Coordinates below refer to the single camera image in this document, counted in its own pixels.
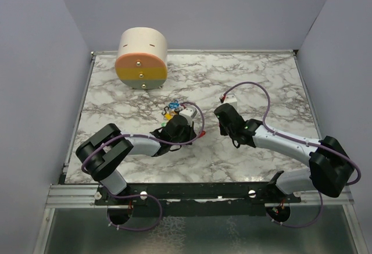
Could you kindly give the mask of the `blue carabiner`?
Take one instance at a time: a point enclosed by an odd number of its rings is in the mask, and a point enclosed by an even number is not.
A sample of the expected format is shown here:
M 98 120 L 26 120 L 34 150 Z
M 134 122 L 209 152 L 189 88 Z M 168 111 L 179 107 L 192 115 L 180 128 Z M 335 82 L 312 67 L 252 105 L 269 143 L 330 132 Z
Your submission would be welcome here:
M 168 104 L 168 107 L 169 107 L 170 109 L 177 109 L 179 106 L 180 106 L 180 104 L 179 104 L 177 101 L 170 102 L 170 103 Z

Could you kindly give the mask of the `yellow tag key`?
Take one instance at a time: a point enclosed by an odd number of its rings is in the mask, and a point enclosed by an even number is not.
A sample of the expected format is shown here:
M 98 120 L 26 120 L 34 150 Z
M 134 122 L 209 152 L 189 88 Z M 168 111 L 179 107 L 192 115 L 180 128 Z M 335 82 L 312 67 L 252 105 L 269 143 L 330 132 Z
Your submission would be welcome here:
M 165 118 L 166 120 L 170 120 L 170 119 L 172 118 L 172 115 L 170 115 L 169 113 L 166 113 L 166 114 L 164 115 L 164 118 Z

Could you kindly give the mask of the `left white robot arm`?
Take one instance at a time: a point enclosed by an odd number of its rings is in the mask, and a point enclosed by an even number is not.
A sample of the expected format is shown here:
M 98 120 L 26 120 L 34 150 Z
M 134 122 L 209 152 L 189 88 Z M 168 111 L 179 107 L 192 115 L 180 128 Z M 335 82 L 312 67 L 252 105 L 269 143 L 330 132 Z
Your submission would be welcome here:
M 82 171 L 108 190 L 108 197 L 115 204 L 128 199 L 128 184 L 117 167 L 126 156 L 162 156 L 191 145 L 196 138 L 194 122 L 182 115 L 175 115 L 164 127 L 149 134 L 123 134 L 117 125 L 109 123 L 77 149 L 76 156 L 82 163 Z

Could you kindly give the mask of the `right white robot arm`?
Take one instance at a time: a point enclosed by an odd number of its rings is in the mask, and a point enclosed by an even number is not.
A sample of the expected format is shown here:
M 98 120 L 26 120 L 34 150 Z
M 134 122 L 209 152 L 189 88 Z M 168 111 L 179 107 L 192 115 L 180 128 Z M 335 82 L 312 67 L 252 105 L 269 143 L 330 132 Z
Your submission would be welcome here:
M 245 120 L 229 103 L 217 107 L 214 114 L 220 134 L 230 137 L 236 148 L 247 145 L 269 149 L 306 166 L 302 170 L 277 172 L 266 187 L 271 201 L 281 202 L 289 194 L 311 190 L 337 198 L 348 185 L 354 168 L 337 139 L 330 136 L 323 140 L 306 139 L 269 131 L 260 120 Z

